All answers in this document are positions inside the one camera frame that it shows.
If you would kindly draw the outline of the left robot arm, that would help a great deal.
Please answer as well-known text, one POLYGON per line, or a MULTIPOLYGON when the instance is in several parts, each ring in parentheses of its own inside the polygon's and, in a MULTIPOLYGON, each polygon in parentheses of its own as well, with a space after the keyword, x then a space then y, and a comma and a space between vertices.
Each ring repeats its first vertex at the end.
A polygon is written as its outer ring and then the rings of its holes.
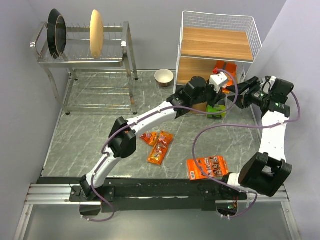
POLYGON ((95 200, 99 196, 99 188, 112 169, 120 160, 136 151, 138 137, 152 128, 189 113, 194 105, 215 104, 222 96, 222 87, 227 82, 228 77, 222 72, 211 75, 209 80, 194 76, 158 107, 133 118, 119 117, 102 147, 102 157, 94 168, 80 179, 81 195, 88 201, 95 200))

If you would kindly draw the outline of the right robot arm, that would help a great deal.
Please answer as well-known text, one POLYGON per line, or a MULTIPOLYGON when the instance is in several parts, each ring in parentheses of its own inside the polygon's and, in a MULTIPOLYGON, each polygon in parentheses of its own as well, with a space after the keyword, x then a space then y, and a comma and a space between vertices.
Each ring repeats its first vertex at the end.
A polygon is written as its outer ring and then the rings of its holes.
POLYGON ((292 165, 285 156, 285 133, 291 108, 286 104, 294 84, 274 76, 266 76, 269 90, 254 76, 227 89, 237 96, 230 96, 236 106, 245 109, 256 105, 261 110, 262 136, 258 152, 243 166, 240 173, 228 173, 219 186, 219 195, 232 198, 236 187, 248 188, 260 195, 273 197, 292 172, 292 165))

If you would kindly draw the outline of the orange razor bag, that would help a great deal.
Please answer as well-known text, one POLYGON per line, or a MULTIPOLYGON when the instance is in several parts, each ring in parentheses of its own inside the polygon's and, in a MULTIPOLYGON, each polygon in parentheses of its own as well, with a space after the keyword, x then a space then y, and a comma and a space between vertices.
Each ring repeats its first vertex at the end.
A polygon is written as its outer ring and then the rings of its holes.
POLYGON ((149 157, 147 158, 147 162, 160 166, 163 163, 173 139, 173 134, 166 131, 161 131, 149 157))
POLYGON ((140 139, 143 140, 146 144, 153 147, 158 139, 158 133, 157 132, 147 132, 140 136, 140 139))

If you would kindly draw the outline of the orange razor pack back side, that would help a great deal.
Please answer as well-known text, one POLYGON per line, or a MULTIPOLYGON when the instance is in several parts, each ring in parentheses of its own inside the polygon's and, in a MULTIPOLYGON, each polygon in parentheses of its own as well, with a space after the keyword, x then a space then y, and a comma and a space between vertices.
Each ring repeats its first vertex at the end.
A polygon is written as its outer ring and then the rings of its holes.
POLYGON ((191 181, 207 179, 203 172, 212 178, 223 177, 229 173, 227 162, 220 155, 197 158, 196 161, 188 159, 186 164, 191 181))

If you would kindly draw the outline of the white wire wooden shelf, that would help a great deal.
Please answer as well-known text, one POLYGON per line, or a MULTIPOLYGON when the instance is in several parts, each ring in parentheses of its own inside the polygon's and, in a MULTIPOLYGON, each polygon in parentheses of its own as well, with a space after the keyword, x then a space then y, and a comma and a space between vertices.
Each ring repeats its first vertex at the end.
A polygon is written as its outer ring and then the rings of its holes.
POLYGON ((242 82, 246 64, 262 48, 253 16, 183 11, 179 34, 174 88, 193 76, 209 79, 218 61, 237 65, 235 78, 242 82))

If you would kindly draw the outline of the steel dish rack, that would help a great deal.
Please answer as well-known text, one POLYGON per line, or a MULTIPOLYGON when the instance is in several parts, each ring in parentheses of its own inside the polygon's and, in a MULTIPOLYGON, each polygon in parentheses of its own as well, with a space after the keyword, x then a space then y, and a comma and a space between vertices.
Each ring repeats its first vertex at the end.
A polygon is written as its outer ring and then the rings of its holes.
POLYGON ((103 28, 103 48, 97 59, 91 54, 88 26, 66 28, 66 47, 61 54, 51 51, 48 39, 37 50, 40 37, 48 30, 49 24, 41 22, 30 47, 63 113, 130 110, 137 114, 134 81, 138 73, 129 22, 103 28))

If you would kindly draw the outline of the orange Gillette Fusion pack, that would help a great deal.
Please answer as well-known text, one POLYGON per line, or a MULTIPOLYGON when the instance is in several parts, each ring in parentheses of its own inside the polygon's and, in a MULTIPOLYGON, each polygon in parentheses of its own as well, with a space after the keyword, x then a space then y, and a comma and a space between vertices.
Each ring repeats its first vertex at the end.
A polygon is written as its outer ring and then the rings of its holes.
POLYGON ((232 80, 231 76, 234 78, 235 82, 238 83, 237 77, 236 77, 237 65, 232 62, 218 60, 215 64, 214 69, 213 69, 213 73, 217 74, 218 69, 222 69, 222 70, 225 70, 228 72, 228 74, 225 74, 228 77, 228 82, 223 86, 222 92, 224 94, 229 94, 230 91, 227 90, 227 87, 234 85, 234 81, 232 80))

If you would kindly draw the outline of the black green razor box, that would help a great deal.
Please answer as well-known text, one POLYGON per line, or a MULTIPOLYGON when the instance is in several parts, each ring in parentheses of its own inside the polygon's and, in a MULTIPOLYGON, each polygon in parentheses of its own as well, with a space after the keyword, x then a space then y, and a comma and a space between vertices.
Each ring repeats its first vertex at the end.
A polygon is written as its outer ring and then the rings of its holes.
POLYGON ((206 107, 206 112, 207 113, 215 113, 215 114, 209 114, 207 115, 208 119, 223 119, 226 116, 226 112, 223 112, 227 109, 225 105, 215 105, 215 106, 210 106, 207 105, 206 107))

